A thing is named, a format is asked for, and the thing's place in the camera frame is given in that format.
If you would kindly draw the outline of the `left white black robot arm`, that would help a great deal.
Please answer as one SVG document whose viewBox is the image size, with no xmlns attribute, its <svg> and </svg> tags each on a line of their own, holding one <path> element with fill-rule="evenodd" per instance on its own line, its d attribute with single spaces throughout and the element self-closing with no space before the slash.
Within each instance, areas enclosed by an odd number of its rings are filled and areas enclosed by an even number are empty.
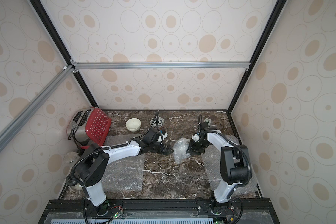
<svg viewBox="0 0 336 224">
<path fill-rule="evenodd" d="M 145 143 L 141 140 L 119 145 L 103 146 L 92 144 L 73 165 L 66 177 L 68 186 L 79 185 L 93 206 L 100 207 L 107 199 L 103 190 L 102 178 L 108 164 L 145 153 L 170 155 L 174 152 L 163 142 Z"/>
</svg>

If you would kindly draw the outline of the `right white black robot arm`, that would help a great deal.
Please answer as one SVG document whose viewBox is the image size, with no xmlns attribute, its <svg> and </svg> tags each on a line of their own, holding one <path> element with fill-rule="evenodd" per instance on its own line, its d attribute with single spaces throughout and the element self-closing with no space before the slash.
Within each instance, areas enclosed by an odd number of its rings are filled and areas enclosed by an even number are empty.
<svg viewBox="0 0 336 224">
<path fill-rule="evenodd" d="M 253 175 L 248 148 L 235 144 L 218 130 L 205 130 L 191 136 L 186 153 L 201 155 L 205 149 L 213 145 L 220 152 L 221 181 L 211 194 L 211 208 L 232 200 L 238 188 L 249 184 Z"/>
</svg>

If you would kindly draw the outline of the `black white patterned bowl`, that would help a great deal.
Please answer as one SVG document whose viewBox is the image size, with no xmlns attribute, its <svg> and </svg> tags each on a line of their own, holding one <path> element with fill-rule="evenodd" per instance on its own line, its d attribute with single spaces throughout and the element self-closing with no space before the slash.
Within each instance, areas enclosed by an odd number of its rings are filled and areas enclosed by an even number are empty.
<svg viewBox="0 0 336 224">
<path fill-rule="evenodd" d="M 150 120 L 150 125 L 152 125 L 152 128 L 159 128 L 162 129 L 164 127 L 165 121 L 162 117 L 154 118 Z"/>
</svg>

